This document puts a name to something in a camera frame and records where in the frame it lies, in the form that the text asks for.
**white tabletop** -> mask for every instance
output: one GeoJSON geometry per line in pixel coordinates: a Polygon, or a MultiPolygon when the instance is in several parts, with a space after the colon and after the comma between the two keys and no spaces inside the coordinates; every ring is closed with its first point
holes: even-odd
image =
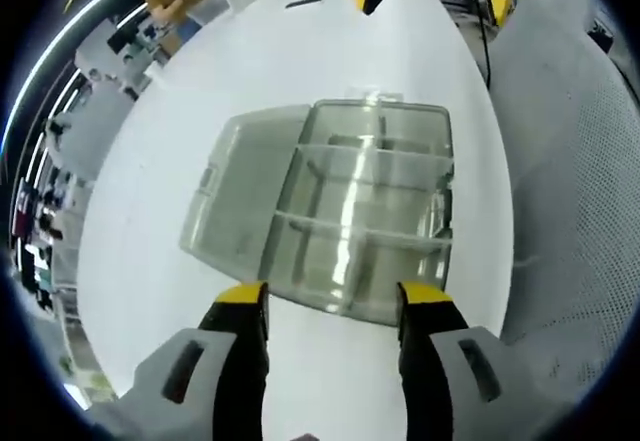
{"type": "MultiPolygon", "coordinates": [[[[472,325],[499,333],[513,229],[495,114],[464,40],[438,0],[353,0],[285,10],[259,0],[207,25],[143,93],[95,185],[79,264],[81,318],[116,392],[235,281],[178,246],[216,137],[236,115],[345,98],[367,88],[445,106],[456,163],[447,291],[472,325]]],[[[265,438],[404,439],[395,329],[270,301],[265,438]]]]}

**black slot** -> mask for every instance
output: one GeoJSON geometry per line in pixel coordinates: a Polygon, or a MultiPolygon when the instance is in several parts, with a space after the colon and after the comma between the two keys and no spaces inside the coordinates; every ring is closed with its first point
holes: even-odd
{"type": "Polygon", "coordinates": [[[191,341],[185,346],[162,389],[162,395],[165,398],[176,404],[184,402],[189,381],[191,381],[193,371],[196,369],[196,364],[198,364],[203,352],[204,349],[195,341],[191,341]]]}
{"type": "Polygon", "coordinates": [[[502,394],[496,373],[475,341],[465,339],[459,344],[471,372],[476,378],[480,397],[485,403],[490,403],[502,394]]]}

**gray mesh surface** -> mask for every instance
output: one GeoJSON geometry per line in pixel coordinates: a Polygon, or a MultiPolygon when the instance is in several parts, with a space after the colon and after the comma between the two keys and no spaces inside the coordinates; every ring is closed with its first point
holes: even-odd
{"type": "Polygon", "coordinates": [[[640,288],[640,118],[606,55],[540,0],[520,0],[490,54],[515,226],[502,339],[576,396],[640,288]]]}

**black cable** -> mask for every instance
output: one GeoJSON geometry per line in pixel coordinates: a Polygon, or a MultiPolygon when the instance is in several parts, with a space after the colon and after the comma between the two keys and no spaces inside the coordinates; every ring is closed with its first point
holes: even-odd
{"type": "Polygon", "coordinates": [[[480,0],[474,0],[476,2],[476,12],[478,15],[478,21],[480,22],[480,32],[482,33],[482,45],[484,47],[484,59],[487,63],[487,79],[485,79],[485,84],[487,85],[487,89],[491,88],[491,63],[489,62],[489,47],[487,46],[487,34],[484,32],[484,21],[482,21],[482,11],[480,10],[480,0]]]}

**white table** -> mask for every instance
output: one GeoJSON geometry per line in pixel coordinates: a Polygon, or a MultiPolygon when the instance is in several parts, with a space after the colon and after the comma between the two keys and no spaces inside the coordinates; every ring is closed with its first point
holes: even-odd
{"type": "MultiPolygon", "coordinates": [[[[133,108],[103,166],[82,240],[79,309],[116,392],[235,281],[178,240],[225,122],[246,112],[344,98],[362,88],[445,106],[456,162],[447,291],[472,325],[499,333],[512,262],[502,139],[481,75],[438,0],[353,0],[285,10],[259,0],[222,15],[169,62],[133,108]]],[[[269,439],[404,439],[405,404],[391,328],[270,301],[269,439]]]]}

